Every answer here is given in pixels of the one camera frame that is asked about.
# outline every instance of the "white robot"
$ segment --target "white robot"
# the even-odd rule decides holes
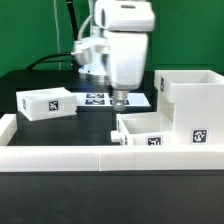
[[[97,0],[93,11],[89,20],[94,16],[102,34],[82,38],[81,28],[72,54],[80,65],[96,60],[94,52],[100,54],[100,63],[97,58],[96,64],[103,65],[113,88],[114,109],[122,111],[128,91],[141,84],[148,50],[147,32],[154,28],[155,15],[145,0]],[[101,67],[99,74],[104,75]]]

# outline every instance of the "black table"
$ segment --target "black table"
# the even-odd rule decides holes
[[[116,129],[112,107],[78,107],[77,115],[29,122],[17,112],[16,91],[65,87],[71,92],[111,92],[108,85],[81,80],[73,71],[12,71],[0,79],[0,113],[17,113],[18,130],[10,146],[112,145]],[[153,73],[146,73],[137,92],[153,99]],[[152,107],[126,108],[125,113],[148,112]]]

